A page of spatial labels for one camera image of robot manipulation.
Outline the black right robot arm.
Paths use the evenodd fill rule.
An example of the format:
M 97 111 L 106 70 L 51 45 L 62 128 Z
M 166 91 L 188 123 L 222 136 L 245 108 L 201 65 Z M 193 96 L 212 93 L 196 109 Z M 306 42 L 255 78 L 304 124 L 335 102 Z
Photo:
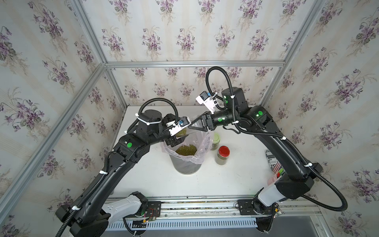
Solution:
M 209 76 L 211 72 L 221 72 L 228 83 L 228 88 L 217 95 L 211 90 Z M 233 87 L 231 79 L 221 67 L 211 67 L 205 75 L 207 91 L 197 97 L 197 102 L 208 111 L 197 117 L 190 125 L 191 129 L 203 132 L 214 131 L 217 127 L 225 128 L 231 124 L 237 134 L 253 135 L 261 141 L 277 159 L 285 173 L 272 184 L 259 190 L 253 200 L 256 214 L 264 214 L 268 208 L 274 208 L 279 201 L 299 197 L 325 209 L 343 212 L 348 203 L 343 194 L 321 175 L 322 167 L 306 159 L 300 150 L 278 128 L 269 112 L 262 106 L 250 107 L 241 88 Z M 326 184 L 340 199 L 338 207 L 329 206 L 306 196 L 314 185 L 314 179 Z

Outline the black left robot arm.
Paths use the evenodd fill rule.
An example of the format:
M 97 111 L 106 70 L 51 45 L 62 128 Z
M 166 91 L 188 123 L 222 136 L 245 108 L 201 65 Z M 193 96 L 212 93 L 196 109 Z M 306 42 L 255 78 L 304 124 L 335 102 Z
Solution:
M 60 206 L 55 215 L 62 222 L 56 236 L 67 227 L 74 237 L 99 237 L 107 229 L 111 213 L 103 205 L 121 179 L 150 151 L 154 144 L 175 140 L 170 129 L 179 122 L 179 113 L 165 98 L 147 100 L 113 149 L 104 158 L 104 166 L 87 189 L 71 204 Z

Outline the green mung beans pile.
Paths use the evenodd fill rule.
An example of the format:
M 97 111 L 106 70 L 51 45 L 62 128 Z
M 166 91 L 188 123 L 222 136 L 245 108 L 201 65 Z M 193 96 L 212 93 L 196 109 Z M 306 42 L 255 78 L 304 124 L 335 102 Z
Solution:
M 176 150 L 176 153 L 181 156 L 194 156 L 197 152 L 195 145 L 183 145 Z

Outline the green lid bean jar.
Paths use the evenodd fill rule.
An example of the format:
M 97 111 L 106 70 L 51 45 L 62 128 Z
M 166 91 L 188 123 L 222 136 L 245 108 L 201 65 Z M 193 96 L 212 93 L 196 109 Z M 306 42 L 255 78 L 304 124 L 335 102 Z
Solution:
M 213 141 L 212 141 L 211 151 L 217 150 L 217 148 L 219 147 L 220 141 L 221 141 L 220 135 L 215 132 Z

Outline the mesh bin with pink bag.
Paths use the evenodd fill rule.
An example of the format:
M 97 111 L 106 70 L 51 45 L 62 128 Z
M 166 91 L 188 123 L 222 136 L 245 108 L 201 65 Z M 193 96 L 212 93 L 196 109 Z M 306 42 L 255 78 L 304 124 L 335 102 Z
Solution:
M 174 168 L 181 174 L 191 175 L 196 173 L 205 161 L 206 156 L 211 151 L 213 141 L 212 132 L 202 132 L 196 130 L 195 133 L 185 136 L 185 141 L 175 147 L 167 146 L 161 143 L 162 152 L 168 155 L 172 161 Z M 181 156 L 176 150 L 183 145 L 195 145 L 197 152 L 194 156 Z

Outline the red lid bean jar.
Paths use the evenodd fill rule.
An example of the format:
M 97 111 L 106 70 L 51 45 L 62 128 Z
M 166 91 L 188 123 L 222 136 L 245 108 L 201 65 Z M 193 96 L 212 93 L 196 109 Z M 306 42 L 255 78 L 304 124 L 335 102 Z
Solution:
M 217 152 L 217 157 L 215 159 L 216 163 L 221 166 L 225 165 L 230 156 L 230 153 L 230 149 L 227 146 L 221 146 Z

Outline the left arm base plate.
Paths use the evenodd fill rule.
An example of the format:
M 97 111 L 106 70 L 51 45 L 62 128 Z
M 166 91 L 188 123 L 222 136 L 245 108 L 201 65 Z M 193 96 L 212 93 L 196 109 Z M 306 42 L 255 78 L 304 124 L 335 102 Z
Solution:
M 146 205 L 137 211 L 136 214 L 129 215 L 129 218 L 139 218 L 143 221 L 154 221 L 161 214 L 161 201 L 148 201 Z

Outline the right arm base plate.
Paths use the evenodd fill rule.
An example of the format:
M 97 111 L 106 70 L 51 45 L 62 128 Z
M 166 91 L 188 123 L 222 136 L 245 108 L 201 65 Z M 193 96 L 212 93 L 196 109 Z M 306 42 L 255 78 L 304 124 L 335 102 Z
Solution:
M 240 215 L 271 215 L 278 212 L 278 203 L 270 206 L 265 206 L 260 201 L 255 199 L 239 199 L 236 204 L 236 209 Z

